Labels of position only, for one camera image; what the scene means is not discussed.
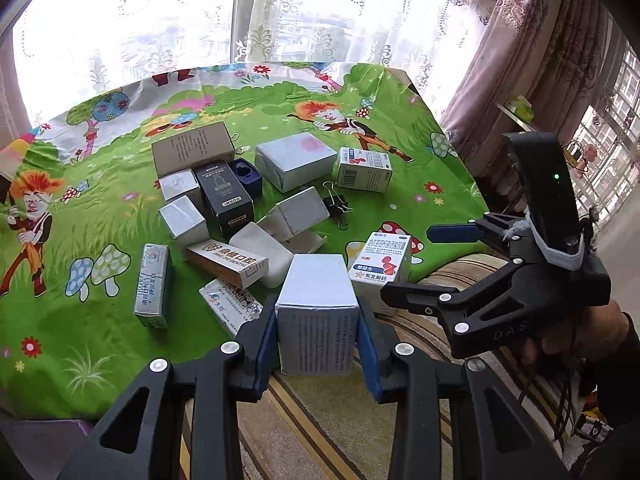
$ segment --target red mushroom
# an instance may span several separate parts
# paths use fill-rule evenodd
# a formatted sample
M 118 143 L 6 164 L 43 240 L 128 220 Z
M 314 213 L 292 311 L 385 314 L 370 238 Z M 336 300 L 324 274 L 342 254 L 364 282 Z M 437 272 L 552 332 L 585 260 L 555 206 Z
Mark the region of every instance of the red mushroom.
M 412 264 L 422 263 L 422 258 L 418 258 L 417 256 L 415 256 L 415 254 L 419 253 L 421 250 L 424 249 L 424 244 L 420 240 L 418 240 L 418 238 L 416 238 L 415 236 L 411 235 L 410 233 L 402 229 L 400 224 L 397 224 L 396 222 L 392 222 L 391 220 L 386 220 L 380 226 L 380 229 L 378 229 L 378 232 L 410 236 L 411 237 L 411 263 Z
M 60 202 L 68 204 L 69 200 L 71 200 L 73 197 L 77 195 L 78 195 L 78 190 L 75 187 L 70 187 L 65 191 L 64 195 L 60 198 Z

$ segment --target window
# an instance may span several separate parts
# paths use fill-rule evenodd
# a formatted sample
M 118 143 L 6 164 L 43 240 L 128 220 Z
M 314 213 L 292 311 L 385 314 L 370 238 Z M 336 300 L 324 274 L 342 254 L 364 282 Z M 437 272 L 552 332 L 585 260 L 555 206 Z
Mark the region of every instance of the window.
M 610 109 L 599 113 L 589 107 L 574 135 L 581 145 L 593 144 L 598 150 L 588 172 L 582 178 L 574 178 L 574 191 L 581 216 L 590 206 L 600 211 L 600 229 L 638 183 L 639 113 L 640 62 L 627 44 Z

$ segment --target lace curtain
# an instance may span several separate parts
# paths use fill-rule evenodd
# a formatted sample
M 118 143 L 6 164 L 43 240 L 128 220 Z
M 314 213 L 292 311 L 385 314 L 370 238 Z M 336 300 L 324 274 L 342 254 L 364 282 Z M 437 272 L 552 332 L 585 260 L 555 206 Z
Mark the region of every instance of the lace curtain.
M 15 63 L 34 124 L 146 76 L 246 60 L 401 68 L 437 117 L 495 1 L 33 0 Z

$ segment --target red flower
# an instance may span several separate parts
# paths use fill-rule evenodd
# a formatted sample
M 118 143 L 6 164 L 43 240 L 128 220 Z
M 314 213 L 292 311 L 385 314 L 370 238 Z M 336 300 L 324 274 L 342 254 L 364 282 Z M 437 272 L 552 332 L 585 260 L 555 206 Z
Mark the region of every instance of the red flower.
M 38 354 L 42 354 L 42 345 L 38 343 L 37 339 L 34 339 L 33 336 L 25 337 L 22 342 L 22 352 L 27 357 L 37 358 Z
M 444 193 L 444 190 L 435 182 L 427 182 L 424 185 L 424 189 L 426 189 L 429 193 Z

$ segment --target barcode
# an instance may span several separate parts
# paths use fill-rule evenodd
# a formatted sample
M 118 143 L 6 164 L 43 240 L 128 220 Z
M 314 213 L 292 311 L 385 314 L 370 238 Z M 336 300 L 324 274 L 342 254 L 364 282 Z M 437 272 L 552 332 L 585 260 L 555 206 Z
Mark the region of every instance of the barcode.
M 344 169 L 344 174 L 342 176 L 342 183 L 345 186 L 355 186 L 356 185 L 356 177 L 358 176 L 358 172 L 355 170 Z

